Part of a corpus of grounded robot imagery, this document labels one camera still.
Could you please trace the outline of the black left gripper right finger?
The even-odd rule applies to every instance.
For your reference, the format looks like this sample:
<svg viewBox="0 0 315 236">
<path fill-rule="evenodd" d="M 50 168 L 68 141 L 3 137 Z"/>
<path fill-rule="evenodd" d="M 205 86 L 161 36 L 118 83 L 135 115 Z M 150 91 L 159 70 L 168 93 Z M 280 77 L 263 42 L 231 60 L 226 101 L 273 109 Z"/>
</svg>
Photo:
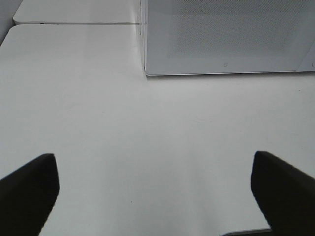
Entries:
<svg viewBox="0 0 315 236">
<path fill-rule="evenodd" d="M 279 157 L 257 151 L 251 191 L 276 236 L 315 234 L 315 179 Z"/>
</svg>

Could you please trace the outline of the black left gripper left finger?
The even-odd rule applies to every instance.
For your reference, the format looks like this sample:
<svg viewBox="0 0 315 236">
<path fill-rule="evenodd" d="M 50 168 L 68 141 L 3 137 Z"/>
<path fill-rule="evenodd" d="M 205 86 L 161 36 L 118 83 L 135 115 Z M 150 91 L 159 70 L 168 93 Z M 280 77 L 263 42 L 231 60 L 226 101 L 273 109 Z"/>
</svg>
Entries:
<svg viewBox="0 0 315 236">
<path fill-rule="evenodd" d="M 0 180 L 0 234 L 37 236 L 60 191 L 54 154 L 43 154 Z"/>
</svg>

